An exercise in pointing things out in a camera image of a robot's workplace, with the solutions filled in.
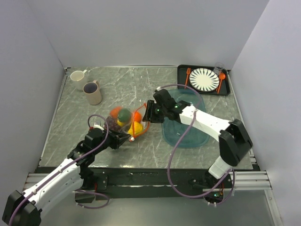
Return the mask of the clear zip top bag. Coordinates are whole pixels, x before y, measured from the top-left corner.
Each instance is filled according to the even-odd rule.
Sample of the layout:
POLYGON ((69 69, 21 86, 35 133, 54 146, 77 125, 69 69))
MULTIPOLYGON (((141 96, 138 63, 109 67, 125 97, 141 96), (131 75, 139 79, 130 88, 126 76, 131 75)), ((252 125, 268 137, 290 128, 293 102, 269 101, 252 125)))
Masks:
MULTIPOLYGON (((134 110, 132 110, 130 108, 127 108, 132 112, 132 118, 129 122, 125 123, 125 125, 123 127, 121 127, 121 131, 120 131, 121 133, 128 133, 128 130, 130 129, 131 124, 134 122, 134 120, 133 120, 133 113, 134 112, 138 111, 142 115, 142 118, 143 118, 143 116, 145 114, 145 111, 146 111, 146 106, 147 106, 146 103, 143 103, 140 107, 138 107, 134 110)), ((129 139, 130 142, 135 141, 139 136, 146 133, 147 130, 149 129, 149 126, 150 126, 149 122, 143 122, 143 120, 141 120, 140 123, 143 125, 144 130, 140 134, 138 134, 137 136, 131 136, 130 139, 129 139)))

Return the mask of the green lime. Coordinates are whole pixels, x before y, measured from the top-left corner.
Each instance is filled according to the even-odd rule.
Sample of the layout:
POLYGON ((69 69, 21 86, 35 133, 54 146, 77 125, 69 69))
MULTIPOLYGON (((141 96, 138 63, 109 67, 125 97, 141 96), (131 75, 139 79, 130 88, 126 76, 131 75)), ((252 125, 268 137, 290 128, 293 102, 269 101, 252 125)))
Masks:
POLYGON ((132 118, 132 112, 129 109, 122 108, 122 109, 119 110, 117 119, 120 122, 127 123, 131 120, 131 118, 132 118))

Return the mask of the orange mandarin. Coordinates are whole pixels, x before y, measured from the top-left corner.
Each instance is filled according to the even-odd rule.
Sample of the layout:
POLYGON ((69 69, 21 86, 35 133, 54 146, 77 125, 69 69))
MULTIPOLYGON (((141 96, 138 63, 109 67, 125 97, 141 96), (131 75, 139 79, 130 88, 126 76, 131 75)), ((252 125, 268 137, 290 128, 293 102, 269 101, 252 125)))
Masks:
POLYGON ((141 120, 142 120, 142 115, 141 115, 138 111, 137 111, 137 112, 134 112, 134 113, 133 113, 133 120, 134 120, 135 122, 140 123, 141 120))

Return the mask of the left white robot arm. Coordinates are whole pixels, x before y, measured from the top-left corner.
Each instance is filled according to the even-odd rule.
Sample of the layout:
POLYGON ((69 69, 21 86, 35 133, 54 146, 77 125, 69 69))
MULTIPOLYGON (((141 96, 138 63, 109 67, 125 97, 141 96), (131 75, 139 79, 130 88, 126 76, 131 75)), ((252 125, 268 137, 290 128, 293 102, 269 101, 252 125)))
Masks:
POLYGON ((93 173, 88 167, 98 153, 108 147, 118 149, 129 138, 127 133, 90 128, 84 140, 56 169, 23 192, 11 193, 3 212, 3 222, 9 226, 40 225, 43 217, 65 196, 93 185, 93 173))

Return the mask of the yellow pear-shaped gourd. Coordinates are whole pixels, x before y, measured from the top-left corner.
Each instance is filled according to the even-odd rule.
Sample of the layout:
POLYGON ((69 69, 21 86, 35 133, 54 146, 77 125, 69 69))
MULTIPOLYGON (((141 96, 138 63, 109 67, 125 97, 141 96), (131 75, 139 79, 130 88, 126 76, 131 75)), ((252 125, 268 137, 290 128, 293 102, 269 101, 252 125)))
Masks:
POLYGON ((143 125, 141 123, 137 122, 137 121, 134 121, 131 124, 130 129, 128 130, 128 134, 130 134, 131 136, 137 136, 143 130, 144 130, 143 125))

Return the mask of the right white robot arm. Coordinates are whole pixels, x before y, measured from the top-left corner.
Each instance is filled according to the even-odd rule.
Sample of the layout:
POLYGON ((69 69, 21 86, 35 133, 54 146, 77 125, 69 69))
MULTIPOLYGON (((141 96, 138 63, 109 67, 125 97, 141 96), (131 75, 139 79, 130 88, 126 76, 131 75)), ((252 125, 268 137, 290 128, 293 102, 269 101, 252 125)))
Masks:
POLYGON ((186 101, 176 102, 166 89, 156 91, 153 97, 154 100, 147 101, 143 121, 163 123, 165 118, 168 118, 190 128, 196 128, 219 143, 220 155, 206 175, 206 182, 210 187, 217 187, 222 182, 222 176, 237 166, 253 147, 241 120, 224 120, 205 113, 186 101))

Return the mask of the purple grape bunch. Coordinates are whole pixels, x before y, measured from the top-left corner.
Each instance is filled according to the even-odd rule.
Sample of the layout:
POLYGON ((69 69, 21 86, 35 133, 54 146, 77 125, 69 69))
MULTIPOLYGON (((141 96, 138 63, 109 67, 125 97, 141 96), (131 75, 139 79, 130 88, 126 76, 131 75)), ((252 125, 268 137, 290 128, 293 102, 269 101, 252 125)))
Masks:
POLYGON ((108 123, 109 129, 112 131, 120 132, 121 127, 117 124, 117 119, 108 116, 106 118, 106 122, 108 123))

